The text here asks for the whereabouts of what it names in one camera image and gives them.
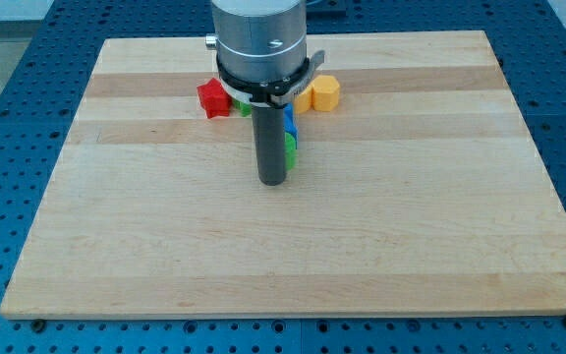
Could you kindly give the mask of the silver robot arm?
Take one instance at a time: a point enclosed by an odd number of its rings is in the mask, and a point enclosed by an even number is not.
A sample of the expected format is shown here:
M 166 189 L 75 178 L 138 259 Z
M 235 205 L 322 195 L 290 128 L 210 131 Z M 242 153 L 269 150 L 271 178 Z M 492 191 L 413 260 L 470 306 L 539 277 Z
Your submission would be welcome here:
M 217 57 L 232 77 L 276 82 L 293 75 L 307 57 L 303 0 L 212 0 Z

